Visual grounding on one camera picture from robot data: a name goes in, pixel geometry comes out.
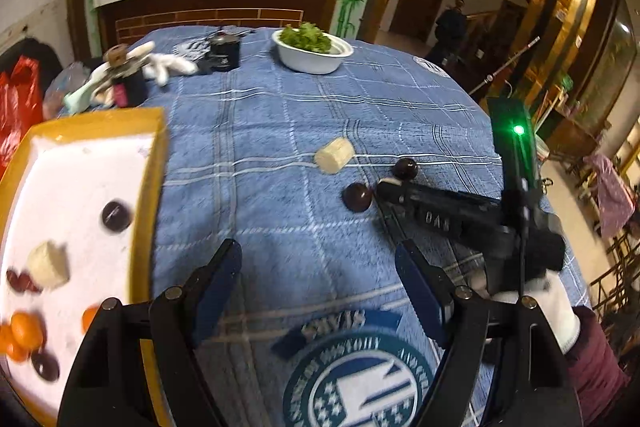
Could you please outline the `maroon right sleeve forearm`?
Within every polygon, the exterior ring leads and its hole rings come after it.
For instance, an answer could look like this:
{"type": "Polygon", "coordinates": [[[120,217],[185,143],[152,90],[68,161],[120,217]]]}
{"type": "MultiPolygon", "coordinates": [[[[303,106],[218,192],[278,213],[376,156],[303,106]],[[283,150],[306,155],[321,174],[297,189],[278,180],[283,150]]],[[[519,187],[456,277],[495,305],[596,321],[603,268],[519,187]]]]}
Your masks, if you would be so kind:
{"type": "Polygon", "coordinates": [[[573,312],[578,317],[580,331],[565,358],[582,422],[590,426],[612,409],[630,378],[618,365],[597,315],[586,307],[574,307],[573,312]]]}

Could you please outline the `right white gloved hand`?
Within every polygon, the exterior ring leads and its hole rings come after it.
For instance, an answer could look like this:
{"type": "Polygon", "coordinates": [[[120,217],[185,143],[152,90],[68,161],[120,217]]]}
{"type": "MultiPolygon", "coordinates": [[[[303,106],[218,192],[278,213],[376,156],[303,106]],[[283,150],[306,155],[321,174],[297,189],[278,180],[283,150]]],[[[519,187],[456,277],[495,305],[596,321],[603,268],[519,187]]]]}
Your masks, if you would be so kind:
{"type": "MultiPolygon", "coordinates": [[[[473,271],[466,280],[478,295],[497,301],[497,303],[517,303],[520,299],[517,291],[501,291],[501,293],[490,295],[484,269],[473,271]]],[[[547,270],[542,277],[526,282],[524,295],[537,301],[561,351],[566,355],[574,347],[579,337],[580,323],[570,305],[570,299],[568,299],[559,273],[547,270]]]]}

